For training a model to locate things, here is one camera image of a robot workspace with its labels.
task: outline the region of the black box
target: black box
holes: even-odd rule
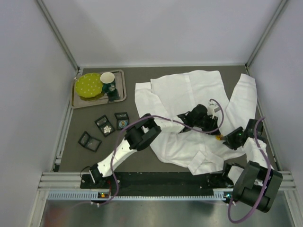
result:
[[[100,147],[102,141],[90,136],[87,131],[85,131],[80,137],[78,143],[84,148],[96,152]]]
[[[115,113],[117,119],[117,130],[122,130],[129,125],[129,118],[127,112]]]
[[[109,122],[108,118],[106,115],[103,115],[102,117],[98,118],[95,120],[95,124],[97,127],[100,129],[102,134],[106,137],[113,133],[115,131],[115,128],[113,125]]]

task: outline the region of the yellow polka dot cloth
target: yellow polka dot cloth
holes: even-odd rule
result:
[[[92,98],[102,92],[103,83],[100,74],[88,73],[80,77],[75,83],[75,91],[84,98]]]

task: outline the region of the white cloth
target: white cloth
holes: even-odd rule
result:
[[[239,126],[243,128],[255,117],[257,105],[256,85],[253,78],[242,74],[229,101],[218,71],[197,70],[189,73],[151,79],[150,83],[136,84],[135,103],[142,117],[146,113],[167,118],[191,111],[198,104],[208,106],[209,99],[222,106],[225,119],[220,132],[228,134]],[[222,114],[218,111],[218,124]],[[195,131],[161,133],[151,144],[159,160],[188,167],[193,175],[223,169],[223,162],[244,154],[242,149],[228,149],[222,141]]]

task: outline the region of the metal post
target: metal post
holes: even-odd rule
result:
[[[257,54],[259,53],[261,47],[263,46],[265,40],[268,38],[268,35],[270,34],[272,28],[274,27],[274,25],[276,24],[276,22],[278,21],[278,19],[280,18],[280,16],[284,12],[284,10],[286,9],[286,6],[287,6],[288,2],[289,2],[289,0],[281,0],[277,10],[275,11],[273,17],[271,18],[271,20],[270,20],[269,24],[267,25],[265,31],[263,32],[263,35],[259,39],[257,46],[255,47],[255,49],[252,52],[250,58],[248,59],[247,63],[245,64],[246,67],[249,68],[252,65],[252,63],[254,62]]]
[[[57,25],[55,24],[51,14],[49,13],[46,5],[44,4],[43,0],[35,0],[38,7],[40,8],[41,12],[43,13],[47,23],[49,24],[51,30],[53,31],[54,36],[56,37],[57,41],[59,42],[59,45],[61,46],[62,50],[66,54],[68,60],[72,64],[73,68],[76,71],[79,71],[79,66],[76,63],[76,60],[74,59],[73,55],[71,54],[70,49],[68,48],[66,42],[64,41]]]

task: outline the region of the gray wall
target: gray wall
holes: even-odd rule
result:
[[[290,1],[251,67],[274,148],[303,197],[303,1]]]
[[[279,0],[45,0],[81,66],[244,64]]]
[[[0,7],[0,220],[25,226],[49,171],[73,69],[33,0]]]

